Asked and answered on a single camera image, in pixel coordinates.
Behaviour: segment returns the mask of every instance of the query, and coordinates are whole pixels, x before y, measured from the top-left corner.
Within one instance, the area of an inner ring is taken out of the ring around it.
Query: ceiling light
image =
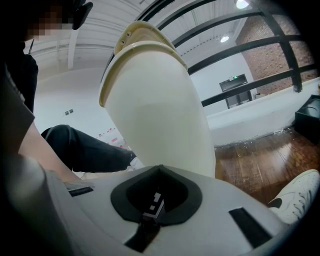
[[[238,0],[236,2],[236,7],[238,7],[239,9],[246,8],[248,5],[249,4],[245,0]]]
[[[229,39],[229,36],[224,36],[221,38],[220,42],[223,43]]]

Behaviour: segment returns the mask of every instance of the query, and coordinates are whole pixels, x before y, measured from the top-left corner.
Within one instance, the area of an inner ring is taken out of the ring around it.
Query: black metal railing
[[[159,30],[162,30],[165,28],[167,25],[181,17],[182,15],[186,14],[187,12],[190,12],[194,10],[197,7],[200,7],[202,5],[205,5],[207,3],[214,2],[215,0],[195,0],[182,8],[174,11],[171,13],[169,16],[167,16],[164,20],[162,20],[158,25],[157,28]],[[175,39],[172,44],[175,47],[178,47],[185,43],[186,41],[190,40],[191,38],[199,35],[200,33],[207,31],[211,28],[214,28],[218,25],[230,22],[230,21],[235,21],[238,19],[242,18],[247,18],[247,17],[252,17],[252,16],[261,16],[265,23],[269,26],[271,31],[273,32],[274,36],[268,37],[268,38],[263,38],[263,39],[258,39],[254,41],[250,41],[244,44],[236,45],[234,47],[228,48],[226,50],[222,50],[216,54],[213,54],[204,60],[196,63],[195,65],[191,66],[188,69],[188,73],[194,74],[195,72],[213,64],[216,63],[217,61],[223,60],[227,57],[230,57],[232,55],[251,50],[257,47],[261,46],[266,46],[270,44],[280,44],[284,57],[286,59],[286,62],[288,64],[289,70],[280,72],[274,75],[270,75],[268,77],[264,77],[262,79],[238,86],[236,88],[230,89],[228,91],[225,91],[223,93],[220,93],[218,95],[215,95],[213,97],[210,97],[208,99],[205,99],[202,101],[202,105],[208,106],[213,103],[225,100],[231,96],[238,95],[240,93],[247,92],[249,90],[267,85],[269,83],[273,83],[276,81],[279,81],[284,78],[289,78],[291,77],[292,79],[292,84],[293,84],[293,89],[295,92],[301,92],[302,90],[302,80],[301,80],[301,75],[300,73],[309,71],[309,70],[314,70],[316,69],[315,64],[311,65],[305,65],[302,67],[298,66],[298,62],[296,59],[296,56],[294,54],[294,51],[290,45],[291,41],[303,41],[303,37],[301,35],[285,35],[283,30],[281,29],[280,25],[278,22],[275,20],[273,15],[286,15],[285,12],[282,10],[275,8],[275,9],[269,9],[265,8],[263,5],[260,4],[259,1],[256,0],[246,0],[253,9],[249,10],[242,10],[242,11],[237,11],[236,13],[231,13],[227,15],[223,15],[217,18],[214,18],[212,20],[209,20],[207,22],[204,22],[191,30],[187,31],[186,33],[182,34],[179,36],[177,39]],[[159,11],[161,11],[163,8],[165,8],[167,5],[171,4],[173,0],[156,0],[154,1],[147,9],[145,9],[139,17],[137,17],[137,21],[142,20],[142,21],[149,21],[155,14],[157,14]],[[107,67],[111,60],[113,59],[114,55],[111,56]]]

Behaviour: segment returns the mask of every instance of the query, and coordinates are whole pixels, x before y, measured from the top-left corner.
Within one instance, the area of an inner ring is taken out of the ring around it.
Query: black pants
[[[57,125],[41,135],[74,172],[117,172],[125,170],[136,157],[132,151],[111,146],[69,125]]]

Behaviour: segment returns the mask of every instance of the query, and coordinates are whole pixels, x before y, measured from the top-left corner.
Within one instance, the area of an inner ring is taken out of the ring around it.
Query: black box
[[[294,129],[312,143],[320,142],[320,95],[311,95],[295,112]]]

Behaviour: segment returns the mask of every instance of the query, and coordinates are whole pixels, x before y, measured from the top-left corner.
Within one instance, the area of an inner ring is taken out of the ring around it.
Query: brick wall
[[[295,24],[288,17],[274,15],[274,18],[286,35],[300,34]],[[246,19],[246,22],[235,42],[237,45],[241,45],[253,40],[272,36],[274,36],[274,34],[264,19],[261,16],[253,16]],[[306,43],[302,41],[294,41],[290,42],[290,44],[300,67],[314,63],[313,57]],[[242,55],[250,68],[254,80],[265,78],[289,69],[285,55],[279,43],[247,50],[244,51]],[[301,79],[302,82],[304,82],[318,76],[319,75],[316,70],[311,70],[302,73]],[[291,86],[292,79],[289,77],[258,87],[257,92],[268,95]]]

